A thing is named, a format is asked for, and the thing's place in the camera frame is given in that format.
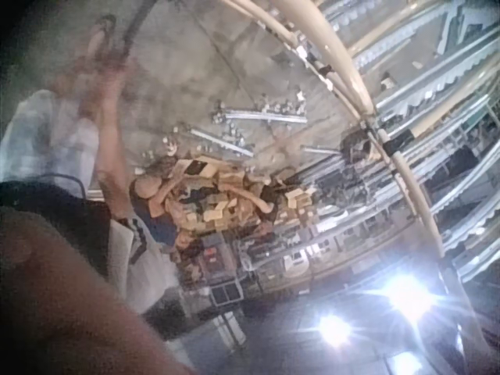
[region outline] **hand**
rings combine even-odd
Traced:
[[[0,223],[2,334],[41,373],[193,374],[53,226],[4,208]]]

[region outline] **man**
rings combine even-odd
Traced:
[[[99,19],[84,55],[19,105],[0,147],[0,205],[43,216],[144,313],[178,281],[130,202],[118,111],[129,68],[109,52],[114,21]],[[94,175],[105,205],[85,200]]]

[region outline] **person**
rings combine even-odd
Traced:
[[[0,275],[7,368],[193,375],[41,216],[0,207]]]
[[[84,54],[57,76],[49,90],[37,91],[21,103],[8,125],[0,144],[0,206],[11,209],[2,215],[2,251],[12,241],[21,251],[19,247],[26,242],[23,233],[32,239],[35,259],[49,256],[47,249],[60,253],[74,248],[130,308],[142,314],[167,289],[176,288],[178,280],[175,265],[161,254],[160,245],[130,201],[132,179],[119,127],[119,100],[130,64],[110,48],[114,27],[114,16],[101,17],[92,28]],[[85,198],[94,175],[105,204]],[[19,213],[39,215],[45,222],[21,215],[20,227],[25,232],[17,229],[11,234],[5,223],[17,220]],[[42,235],[42,227],[54,235]],[[40,235],[30,237],[32,230]],[[55,243],[60,248],[51,248]],[[79,274],[77,270],[65,272]],[[54,284],[56,280],[54,276],[46,281]],[[70,279],[64,282],[70,289]],[[79,282],[74,280],[74,286],[84,289],[78,287]],[[68,293],[61,292],[61,298]],[[85,312],[101,308],[101,302],[92,299],[82,303],[89,304]]]

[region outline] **metal pipe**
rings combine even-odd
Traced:
[[[363,79],[347,49],[321,11],[310,0],[271,0],[271,2],[320,50],[326,62],[346,85],[362,114],[373,115],[375,108]]]
[[[282,121],[284,123],[307,123],[304,116],[282,115],[272,112],[257,112],[257,111],[237,111],[229,109],[224,112],[228,120],[266,120],[266,121]]]
[[[319,61],[315,60],[312,62],[314,69],[317,71],[321,70],[325,67],[325,65]],[[352,98],[349,93],[347,87],[344,82],[342,82],[341,78],[338,74],[334,72],[329,72],[324,76],[325,80],[329,80],[332,85],[332,91],[339,97],[339,99],[344,103],[344,105],[348,108],[349,112],[355,117],[356,120],[360,119],[359,112],[361,112],[359,105],[356,104],[356,101]]]
[[[417,14],[421,10],[438,3],[439,0],[421,0],[408,4],[404,9],[396,12],[396,14],[389,17],[380,25],[375,27],[367,35],[359,39],[348,49],[348,54],[354,56],[359,54],[362,50],[372,45],[385,33],[398,26],[401,22],[406,21],[409,17]]]
[[[372,143],[372,145],[377,149],[377,151],[380,153],[380,156],[382,160],[384,161],[385,165],[390,171],[394,170],[394,167],[391,165],[391,160],[389,159],[388,155],[385,153],[384,148],[377,142],[377,139],[371,134],[370,132],[368,133],[368,139]],[[402,177],[399,175],[394,175],[394,179],[396,181],[396,184],[398,185],[399,190],[403,194],[403,198],[405,199],[406,205],[408,205],[409,210],[412,212],[412,215],[416,215],[416,209],[415,205],[413,204],[412,199],[409,196],[409,191],[406,188],[405,181],[403,181]]]
[[[383,143],[387,143],[390,141],[390,138],[385,130],[379,129],[377,133]],[[405,181],[405,185],[408,188],[410,198],[412,199],[412,202],[415,205],[415,209],[422,219],[423,225],[427,228],[430,235],[434,239],[437,255],[439,255],[438,258],[442,258],[443,256],[445,256],[443,241],[441,239],[438,226],[434,221],[434,217],[430,212],[427,200],[425,199],[425,194],[423,193],[418,181],[415,178],[415,175],[412,173],[412,170],[410,169],[402,153],[400,151],[397,151],[394,155],[392,155],[391,160],[394,163],[399,174],[401,175],[401,178]]]
[[[242,148],[242,147],[233,145],[232,143],[226,142],[223,139],[215,137],[215,136],[208,134],[204,131],[197,130],[197,129],[190,129],[189,132],[196,137],[206,139],[207,141],[211,141],[211,142],[213,142],[217,145],[220,145],[222,147],[229,148],[230,150],[233,150],[235,152],[239,152],[240,154],[247,155],[251,158],[253,158],[253,156],[254,156],[254,153],[247,150],[246,148]]]
[[[270,28],[283,42],[287,43],[292,48],[298,47],[298,39],[285,26],[279,23],[274,17],[272,17],[268,12],[262,9],[260,6],[256,5],[250,0],[227,0],[233,2],[235,5],[239,6],[247,13],[250,13],[253,18],[264,23],[268,28]]]
[[[498,119],[497,114],[493,111],[493,108],[489,104],[486,104],[486,109],[497,128],[500,129],[500,120]]]
[[[255,17],[252,14],[250,14],[249,12],[247,12],[246,10],[244,10],[242,7],[240,7],[238,4],[235,4],[231,0],[220,0],[220,1],[223,2],[224,4],[230,6],[231,8],[237,10],[242,15],[247,16],[248,18],[250,18],[252,20],[255,19]]]
[[[326,155],[341,155],[341,152],[334,150],[332,148],[322,148],[313,146],[300,146],[300,149],[304,152],[311,152],[313,154],[326,154]]]

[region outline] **finger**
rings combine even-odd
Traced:
[[[27,348],[57,350],[64,346],[60,342],[83,342],[87,352],[93,345],[109,348],[105,354],[112,353],[129,373],[183,373],[52,226],[34,214],[2,209],[0,215],[2,314]],[[88,360],[99,366],[102,358]]]

